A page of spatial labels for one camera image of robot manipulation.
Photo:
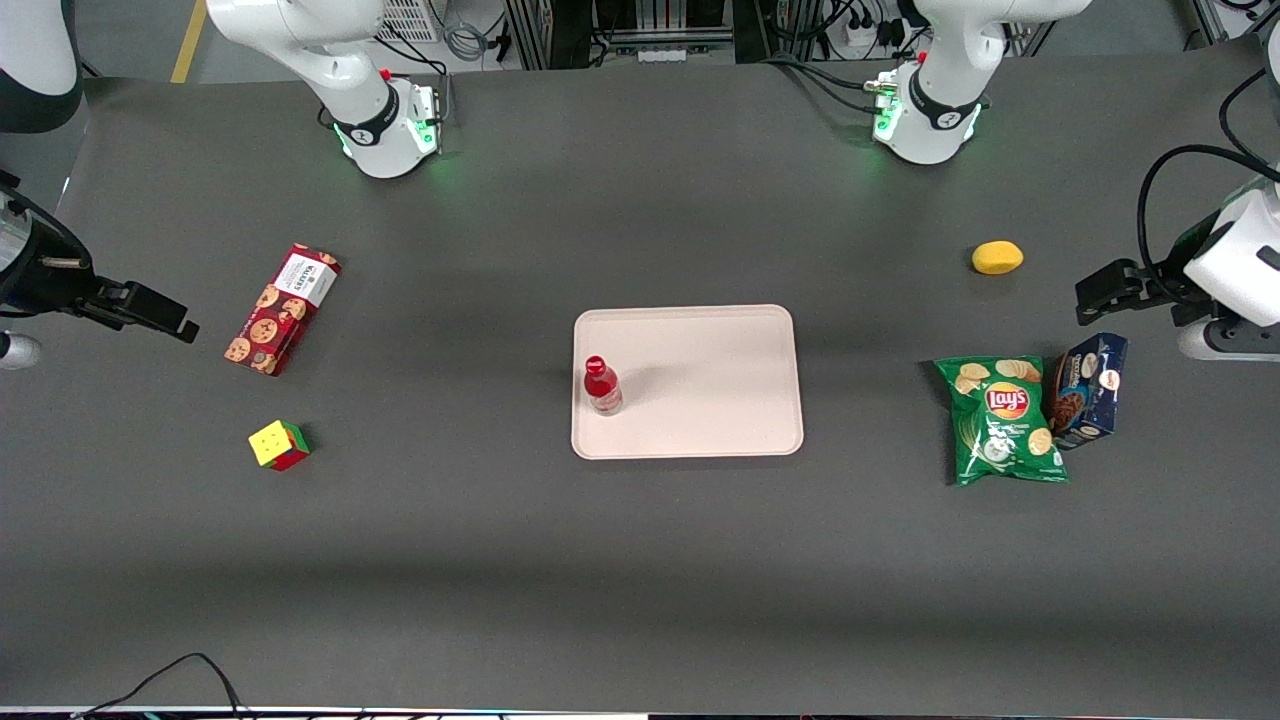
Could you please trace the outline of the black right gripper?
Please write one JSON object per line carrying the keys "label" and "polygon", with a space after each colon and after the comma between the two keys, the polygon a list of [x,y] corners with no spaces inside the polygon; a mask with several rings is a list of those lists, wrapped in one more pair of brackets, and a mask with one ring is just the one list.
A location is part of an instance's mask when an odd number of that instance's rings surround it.
{"label": "black right gripper", "polygon": [[200,325],[188,307],[134,281],[101,283],[86,247],[73,234],[36,225],[5,270],[5,305],[22,313],[60,313],[99,293],[114,319],[192,345]]}

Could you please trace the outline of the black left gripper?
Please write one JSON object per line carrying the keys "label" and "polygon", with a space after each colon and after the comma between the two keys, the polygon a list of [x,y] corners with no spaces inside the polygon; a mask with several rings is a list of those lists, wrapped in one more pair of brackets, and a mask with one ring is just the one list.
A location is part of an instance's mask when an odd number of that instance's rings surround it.
{"label": "black left gripper", "polygon": [[1188,275],[1188,266],[1210,246],[1220,211],[1212,211],[1184,231],[1169,255],[1155,263],[1148,243],[1147,220],[1137,213],[1140,266],[1132,259],[1116,259],[1076,282],[1076,324],[1088,327],[1121,311],[1139,311],[1170,305],[1174,324],[1201,319],[1217,322],[1228,310]]}

